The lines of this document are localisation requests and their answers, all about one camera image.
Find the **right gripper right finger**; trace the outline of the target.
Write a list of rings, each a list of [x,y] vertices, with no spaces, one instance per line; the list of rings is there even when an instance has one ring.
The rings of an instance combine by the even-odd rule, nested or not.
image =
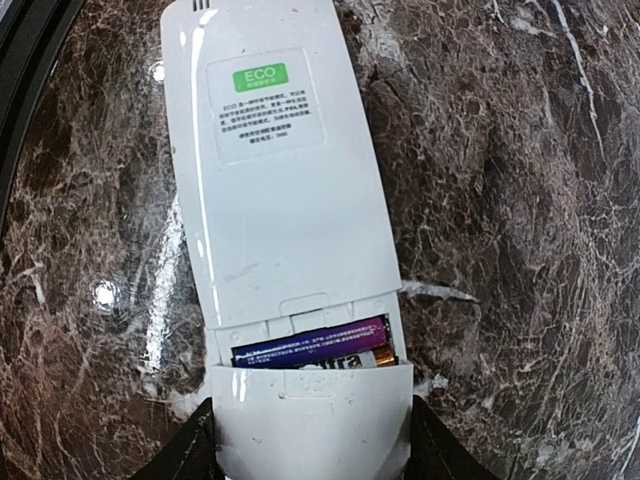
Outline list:
[[[411,411],[411,454],[404,478],[495,480],[495,475],[463,447],[422,397],[414,395]]]

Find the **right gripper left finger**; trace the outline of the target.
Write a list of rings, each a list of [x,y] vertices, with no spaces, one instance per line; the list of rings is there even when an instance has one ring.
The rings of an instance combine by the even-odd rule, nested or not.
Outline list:
[[[214,426],[212,399],[206,398],[164,448],[130,479],[219,479]]]

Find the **white battery cover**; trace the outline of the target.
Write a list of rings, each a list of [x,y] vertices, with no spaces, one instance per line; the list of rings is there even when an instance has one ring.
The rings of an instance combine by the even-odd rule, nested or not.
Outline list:
[[[413,367],[216,367],[216,460],[229,479],[397,479],[410,456]]]

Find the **brown AAA battery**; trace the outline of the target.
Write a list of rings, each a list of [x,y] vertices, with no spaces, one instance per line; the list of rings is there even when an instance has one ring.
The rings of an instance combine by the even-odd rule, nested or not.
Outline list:
[[[312,362],[301,366],[301,369],[352,370],[393,366],[397,358],[390,347],[352,353],[346,356]]]

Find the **blue AAA battery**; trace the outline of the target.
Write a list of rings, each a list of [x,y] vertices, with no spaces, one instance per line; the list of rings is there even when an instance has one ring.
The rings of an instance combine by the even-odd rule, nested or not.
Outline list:
[[[384,347],[390,338],[388,316],[378,315],[234,347],[231,362],[238,368],[291,369]]]

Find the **white remote control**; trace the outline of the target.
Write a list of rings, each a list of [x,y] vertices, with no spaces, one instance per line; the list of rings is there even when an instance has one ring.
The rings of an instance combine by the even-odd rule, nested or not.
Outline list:
[[[176,1],[160,26],[206,366],[377,316],[403,355],[398,260],[334,4]]]

